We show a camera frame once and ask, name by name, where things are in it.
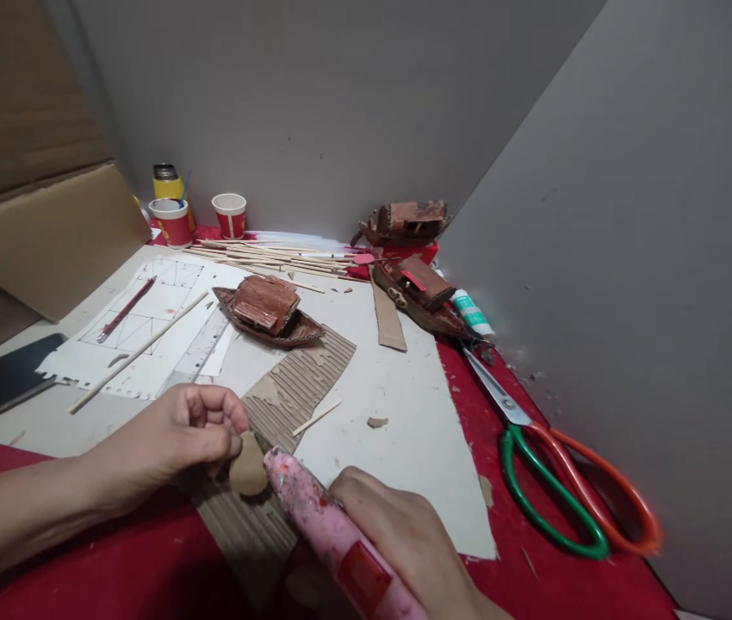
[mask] white paper sheet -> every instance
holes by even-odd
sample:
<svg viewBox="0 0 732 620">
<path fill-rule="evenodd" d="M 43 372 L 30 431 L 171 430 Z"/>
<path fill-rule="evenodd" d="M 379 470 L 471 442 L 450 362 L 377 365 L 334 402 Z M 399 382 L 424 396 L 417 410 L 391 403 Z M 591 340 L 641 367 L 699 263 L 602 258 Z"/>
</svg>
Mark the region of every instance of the white paper sheet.
<svg viewBox="0 0 732 620">
<path fill-rule="evenodd" d="M 228 345 L 231 344 L 236 337 L 237 331 L 234 329 L 234 326 L 229 323 L 226 330 L 222 333 L 222 336 L 220 336 L 220 339 L 217 340 L 217 344 L 214 347 L 214 350 L 211 351 L 211 355 L 208 356 L 208 359 L 202 365 L 200 375 L 213 377 L 222 372 L 222 363 L 226 359 Z"/>
<path fill-rule="evenodd" d="M 103 343 L 96 337 L 116 314 L 133 299 L 152 276 L 157 281 Z M 47 356 L 38 368 L 56 375 L 63 383 L 76 382 L 89 389 L 108 372 L 120 355 L 137 350 L 152 334 L 168 325 L 204 290 L 213 286 L 236 288 L 245 272 L 185 254 L 160 256 L 145 263 L 130 284 L 79 334 Z M 180 319 L 162 338 L 134 360 L 103 389 L 104 394 L 152 400 L 165 379 L 190 347 L 202 325 L 214 311 L 203 300 Z"/>
<path fill-rule="evenodd" d="M 423 495 L 460 553 L 494 559 L 487 505 L 435 338 L 402 313 L 409 351 L 382 347 L 370 284 L 340 285 L 302 274 L 298 279 L 326 291 L 298 288 L 300 309 L 355 343 L 357 351 L 317 410 L 337 399 L 343 402 L 306 431 L 295 455 L 327 486 L 341 469 L 356 465 L 391 487 Z M 343 293 L 349 286 L 352 291 Z M 284 355 L 241 333 L 213 382 L 243 395 Z M 366 424 L 369 417 L 388 418 L 389 423 L 372 429 Z"/>
</svg>

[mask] ruler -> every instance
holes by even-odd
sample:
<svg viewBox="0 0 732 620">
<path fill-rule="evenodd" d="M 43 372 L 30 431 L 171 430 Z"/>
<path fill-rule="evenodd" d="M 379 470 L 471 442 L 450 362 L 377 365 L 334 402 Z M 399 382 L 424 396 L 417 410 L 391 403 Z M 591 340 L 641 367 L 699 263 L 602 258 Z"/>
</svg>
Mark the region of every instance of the ruler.
<svg viewBox="0 0 732 620">
<path fill-rule="evenodd" d="M 194 338 L 191 346 L 185 351 L 171 374 L 168 375 L 168 380 L 159 390 L 159 395 L 164 394 L 165 390 L 179 383 L 193 383 L 200 375 L 202 366 L 214 351 L 217 341 L 228 326 L 228 318 L 220 310 L 220 306 L 215 305 L 216 308 L 208 317 L 196 338 Z"/>
</svg>

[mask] orange scissor handle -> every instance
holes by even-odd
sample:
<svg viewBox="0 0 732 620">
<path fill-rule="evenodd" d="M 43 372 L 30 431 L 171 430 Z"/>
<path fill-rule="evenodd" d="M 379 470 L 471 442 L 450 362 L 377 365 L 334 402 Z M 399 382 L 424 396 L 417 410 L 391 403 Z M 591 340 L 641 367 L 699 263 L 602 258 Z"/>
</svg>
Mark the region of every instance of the orange scissor handle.
<svg viewBox="0 0 732 620">
<path fill-rule="evenodd" d="M 659 551 L 662 538 L 664 537 L 659 519 L 656 518 L 647 501 L 645 501 L 632 483 L 618 469 L 585 445 L 577 442 L 572 437 L 568 437 L 557 429 L 548 430 L 535 423 L 531 424 L 529 428 L 552 449 L 553 454 L 561 462 L 564 473 L 573 485 L 573 489 L 579 496 L 579 499 L 581 499 L 587 510 L 601 526 L 601 529 L 607 536 L 607 540 L 610 541 L 613 547 L 637 555 L 652 555 Z M 633 506 L 636 508 L 636 512 L 638 512 L 642 523 L 642 540 L 639 542 L 628 540 L 617 529 L 612 515 L 607 511 L 600 498 L 596 497 L 596 492 L 590 487 L 578 468 L 575 467 L 575 463 L 564 449 L 564 445 L 569 446 L 605 471 L 627 494 Z"/>
</svg>

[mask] scissor handle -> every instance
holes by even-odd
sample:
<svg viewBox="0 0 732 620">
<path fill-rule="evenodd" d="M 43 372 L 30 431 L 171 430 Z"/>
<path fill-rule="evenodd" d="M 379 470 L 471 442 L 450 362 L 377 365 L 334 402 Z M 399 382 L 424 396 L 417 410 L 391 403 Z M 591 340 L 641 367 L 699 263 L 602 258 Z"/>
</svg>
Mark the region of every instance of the scissor handle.
<svg viewBox="0 0 732 620">
<path fill-rule="evenodd" d="M 633 484 L 624 477 L 616 467 L 606 461 L 599 454 L 593 452 L 582 443 L 577 442 L 557 429 L 547 430 L 541 425 L 532 424 L 530 429 L 535 431 L 544 442 L 552 448 L 555 455 L 561 461 L 570 483 L 573 485 L 575 492 L 581 501 L 585 504 L 587 510 L 590 511 L 593 518 L 601 526 L 607 535 L 607 539 L 616 549 L 627 551 L 628 553 L 637 555 L 652 555 L 661 549 L 662 539 L 664 538 L 659 519 L 656 518 L 653 509 L 648 505 L 642 495 L 636 490 Z M 564 443 L 589 461 L 593 462 L 598 468 L 609 475 L 618 484 L 625 494 L 630 498 L 639 519 L 642 524 L 642 540 L 633 542 L 622 534 L 615 525 L 612 515 L 606 510 L 605 505 L 599 498 L 595 497 L 595 491 L 584 480 L 575 467 L 573 459 L 567 451 L 559 444 Z"/>
<path fill-rule="evenodd" d="M 521 490 L 521 486 L 518 484 L 518 478 L 515 477 L 515 468 L 512 464 L 514 457 L 514 447 L 518 446 L 518 452 L 520 452 L 527 461 L 538 471 L 542 478 L 553 488 L 553 490 L 561 495 L 561 499 L 567 504 L 575 513 L 581 522 L 584 524 L 587 533 L 590 535 L 592 542 L 589 545 L 584 545 L 576 541 L 571 541 L 566 538 L 552 525 L 550 525 L 544 517 L 542 517 L 538 511 L 532 507 L 532 504 L 524 495 Z M 532 451 L 530 446 L 525 442 L 524 435 L 521 433 L 521 427 L 514 424 L 509 424 L 504 434 L 501 436 L 499 443 L 501 463 L 504 469 L 504 480 L 506 485 L 512 493 L 512 497 L 515 499 L 516 504 L 524 511 L 524 514 L 530 520 L 530 522 L 550 540 L 557 543 L 562 549 L 581 555 L 591 560 L 603 560 L 610 553 L 610 547 L 607 545 L 607 538 L 605 533 L 599 528 L 595 520 L 590 516 L 590 513 L 582 506 L 579 501 L 570 493 L 564 485 L 562 485 L 555 476 L 544 466 L 544 464 L 538 460 L 536 454 Z"/>
</svg>

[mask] pink glue gun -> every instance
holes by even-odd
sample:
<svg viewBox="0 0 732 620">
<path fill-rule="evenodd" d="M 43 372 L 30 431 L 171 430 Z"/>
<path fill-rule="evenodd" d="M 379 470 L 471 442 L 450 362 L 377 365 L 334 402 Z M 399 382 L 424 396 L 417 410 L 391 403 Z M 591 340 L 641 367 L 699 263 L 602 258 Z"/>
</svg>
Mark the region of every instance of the pink glue gun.
<svg viewBox="0 0 732 620">
<path fill-rule="evenodd" d="M 311 472 L 279 446 L 266 453 L 264 465 L 292 521 L 362 617 L 426 618 L 398 574 Z"/>
</svg>

